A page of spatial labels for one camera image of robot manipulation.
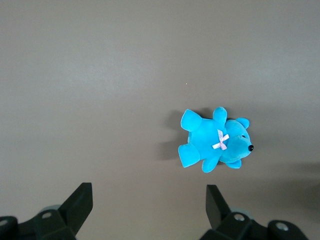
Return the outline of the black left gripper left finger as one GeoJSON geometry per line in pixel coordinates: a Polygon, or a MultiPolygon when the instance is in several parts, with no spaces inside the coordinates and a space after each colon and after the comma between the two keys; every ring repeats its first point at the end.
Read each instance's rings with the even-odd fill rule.
{"type": "Polygon", "coordinates": [[[47,209],[18,223],[14,216],[0,218],[2,240],[75,240],[93,209],[92,183],[83,182],[58,209],[47,209]]]}

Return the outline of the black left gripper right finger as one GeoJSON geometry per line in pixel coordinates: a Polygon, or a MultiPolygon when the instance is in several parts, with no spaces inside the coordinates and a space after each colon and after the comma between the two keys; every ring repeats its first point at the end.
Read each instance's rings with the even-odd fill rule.
{"type": "Polygon", "coordinates": [[[272,220],[263,226],[245,213],[232,211],[217,185],[206,186],[205,210],[211,228],[202,240],[308,240],[291,222],[272,220]]]}

